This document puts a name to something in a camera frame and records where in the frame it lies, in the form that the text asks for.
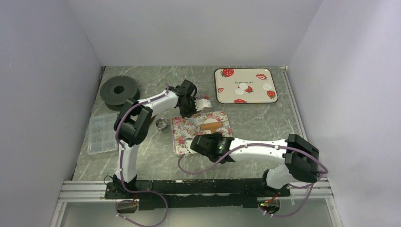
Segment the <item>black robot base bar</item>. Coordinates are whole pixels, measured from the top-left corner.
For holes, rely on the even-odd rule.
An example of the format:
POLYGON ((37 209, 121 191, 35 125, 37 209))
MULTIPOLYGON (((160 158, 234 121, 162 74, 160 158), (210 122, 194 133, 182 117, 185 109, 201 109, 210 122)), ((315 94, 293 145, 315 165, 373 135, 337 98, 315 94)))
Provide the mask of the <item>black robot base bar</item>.
POLYGON ((289 197, 286 184, 271 189, 260 178, 197 179, 197 180, 137 180, 125 191, 117 180, 108 182, 107 200, 138 199, 139 210, 161 208, 202 208, 241 206, 257 208, 258 203, 270 197, 289 197))

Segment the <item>wooden rolling pin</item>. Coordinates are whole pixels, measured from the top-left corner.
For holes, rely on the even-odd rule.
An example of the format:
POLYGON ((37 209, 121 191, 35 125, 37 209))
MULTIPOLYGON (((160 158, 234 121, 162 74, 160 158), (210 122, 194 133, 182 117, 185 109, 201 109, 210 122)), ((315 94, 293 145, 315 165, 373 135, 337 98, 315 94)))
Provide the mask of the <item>wooden rolling pin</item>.
POLYGON ((217 132, 219 128, 222 127, 221 122, 212 122, 212 123, 205 123, 200 125, 200 129, 203 131, 209 130, 211 133, 217 132))

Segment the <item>floral print tray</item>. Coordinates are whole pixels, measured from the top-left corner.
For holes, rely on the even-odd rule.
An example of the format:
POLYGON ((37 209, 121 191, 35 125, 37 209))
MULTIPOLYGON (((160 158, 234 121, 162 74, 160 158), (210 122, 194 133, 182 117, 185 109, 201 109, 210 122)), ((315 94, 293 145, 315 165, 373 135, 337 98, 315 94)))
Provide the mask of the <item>floral print tray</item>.
POLYGON ((178 156, 184 155, 184 141, 186 138, 194 138, 197 135, 211 134, 209 130, 201 130, 201 124, 208 118, 213 118, 222 123, 222 127, 217 132, 225 137, 232 137, 232 130, 228 116, 224 111, 208 113, 197 113, 190 118, 174 117, 171 120, 174 153, 178 156))

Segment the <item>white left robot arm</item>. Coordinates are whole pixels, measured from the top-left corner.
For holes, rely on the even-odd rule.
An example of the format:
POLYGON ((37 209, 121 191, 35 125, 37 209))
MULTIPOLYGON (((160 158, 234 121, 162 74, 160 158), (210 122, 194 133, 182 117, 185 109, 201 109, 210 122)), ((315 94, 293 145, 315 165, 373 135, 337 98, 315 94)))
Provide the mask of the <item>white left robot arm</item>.
POLYGON ((120 145, 119 164, 115 177, 121 182, 117 192, 125 199, 136 192, 136 162, 140 144, 147 137, 152 118, 166 110, 178 108, 182 118, 199 112, 196 108, 196 86, 184 80, 181 85, 167 85, 159 94, 147 99, 128 99, 114 124, 115 139, 120 145))

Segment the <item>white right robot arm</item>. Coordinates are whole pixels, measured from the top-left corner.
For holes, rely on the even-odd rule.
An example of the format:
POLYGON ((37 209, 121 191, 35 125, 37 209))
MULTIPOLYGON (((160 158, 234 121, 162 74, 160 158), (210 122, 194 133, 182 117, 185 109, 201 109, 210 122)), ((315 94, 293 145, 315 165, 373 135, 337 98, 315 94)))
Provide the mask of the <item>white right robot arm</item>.
POLYGON ((315 183, 320 176, 318 148, 297 134, 276 141, 254 141, 225 137, 216 132, 198 135, 185 146, 189 153, 203 155, 213 163, 256 160, 277 164, 262 178, 261 192, 266 196, 274 195, 295 180, 315 183))

